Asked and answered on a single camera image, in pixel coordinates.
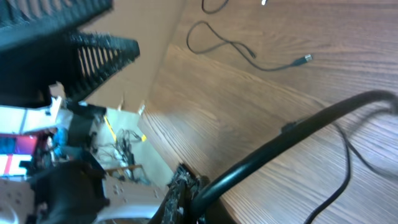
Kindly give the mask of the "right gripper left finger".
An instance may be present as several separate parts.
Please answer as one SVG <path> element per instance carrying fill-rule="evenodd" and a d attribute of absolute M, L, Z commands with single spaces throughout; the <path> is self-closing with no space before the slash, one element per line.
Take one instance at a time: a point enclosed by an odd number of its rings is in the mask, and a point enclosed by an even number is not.
<path fill-rule="evenodd" d="M 111 0 L 1 0 L 1 104 L 41 108 L 60 83 L 68 101 L 90 96 L 140 56 L 136 40 L 81 32 Z"/>

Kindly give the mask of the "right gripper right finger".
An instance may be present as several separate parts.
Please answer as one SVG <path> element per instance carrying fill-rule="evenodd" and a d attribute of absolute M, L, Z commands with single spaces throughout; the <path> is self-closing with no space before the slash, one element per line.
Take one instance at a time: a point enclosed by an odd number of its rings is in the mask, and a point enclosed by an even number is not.
<path fill-rule="evenodd" d="M 179 164 L 168 186 L 165 198 L 148 224 L 202 224 L 202 217 L 193 218 L 189 209 L 202 187 L 200 176 L 189 166 Z"/>

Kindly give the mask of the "black cable long thin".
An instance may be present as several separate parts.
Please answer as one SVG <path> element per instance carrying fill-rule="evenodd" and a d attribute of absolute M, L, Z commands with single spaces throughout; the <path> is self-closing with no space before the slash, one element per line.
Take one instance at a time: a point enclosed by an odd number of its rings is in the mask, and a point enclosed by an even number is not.
<path fill-rule="evenodd" d="M 209 28 L 209 30 L 215 35 L 215 37 L 217 37 L 218 39 L 220 39 L 220 43 L 208 47 L 205 50 L 194 50 L 191 48 L 190 46 L 190 36 L 193 32 L 193 30 L 198 27 L 199 25 L 206 25 L 207 28 Z M 239 41 L 235 41 L 235 40 L 228 40 L 224 37 L 222 37 L 221 35 L 219 35 L 219 33 L 217 33 L 212 26 L 210 26 L 210 24 L 207 21 L 198 21 L 196 23 L 194 23 L 194 25 L 191 26 L 191 28 L 189 29 L 187 36 L 186 36 L 186 45 L 189 49 L 189 51 L 191 51 L 192 53 L 194 53 L 195 55 L 201 55 L 201 54 L 207 54 L 209 52 L 212 52 L 224 45 L 230 45 L 232 46 L 251 66 L 253 66 L 254 68 L 263 71 L 263 72 L 276 72 L 276 71 L 280 71 L 280 70 L 285 70 L 288 68 L 292 68 L 292 67 L 299 67 L 302 65 L 305 65 L 306 63 L 309 63 L 309 61 L 313 60 L 313 55 L 312 54 L 307 54 L 304 55 L 303 57 L 297 58 L 295 59 L 292 63 L 287 64 L 287 65 L 282 65 L 276 68 L 263 68 L 260 67 L 259 65 L 257 65 L 256 63 L 254 63 L 241 49 L 240 47 L 242 47 L 244 50 L 246 50 L 246 52 L 249 54 L 249 56 L 253 59 L 255 59 L 257 57 L 256 53 L 251 50 L 246 44 L 239 42 Z"/>

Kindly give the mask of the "black cable silver plugs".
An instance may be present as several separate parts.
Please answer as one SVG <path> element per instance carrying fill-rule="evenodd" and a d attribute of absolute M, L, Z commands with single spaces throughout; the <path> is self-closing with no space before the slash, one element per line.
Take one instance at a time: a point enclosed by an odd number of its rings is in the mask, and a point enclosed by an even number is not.
<path fill-rule="evenodd" d="M 219 0 L 211 3 L 211 0 L 201 0 L 201 10 L 205 14 L 216 14 L 224 9 L 229 3 L 229 0 Z"/>

